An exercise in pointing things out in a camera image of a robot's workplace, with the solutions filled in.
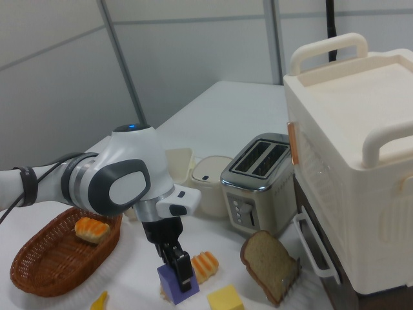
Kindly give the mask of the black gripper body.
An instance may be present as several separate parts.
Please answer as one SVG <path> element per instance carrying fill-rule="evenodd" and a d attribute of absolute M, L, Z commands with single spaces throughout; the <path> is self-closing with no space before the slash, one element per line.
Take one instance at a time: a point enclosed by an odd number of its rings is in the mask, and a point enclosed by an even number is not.
<path fill-rule="evenodd" d="M 178 241 L 180 234 L 183 232 L 180 217 L 165 218 L 156 222 L 143 222 L 143 228 L 147 240 L 155 245 L 159 256 L 161 243 L 168 243 L 171 250 L 173 247 L 182 250 Z"/>

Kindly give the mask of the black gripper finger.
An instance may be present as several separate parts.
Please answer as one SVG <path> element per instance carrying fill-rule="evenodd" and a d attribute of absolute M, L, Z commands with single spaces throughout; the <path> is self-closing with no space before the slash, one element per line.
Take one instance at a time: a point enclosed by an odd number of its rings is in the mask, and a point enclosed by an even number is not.
<path fill-rule="evenodd" d="M 178 247 L 173 247 L 171 266 L 175 271 L 181 292 L 185 293 L 191 290 L 191 279 L 194 274 L 189 254 Z"/>
<path fill-rule="evenodd" d="M 160 244 L 160 257 L 162 257 L 163 262 L 167 265 L 172 263 L 172 251 L 168 243 Z"/>

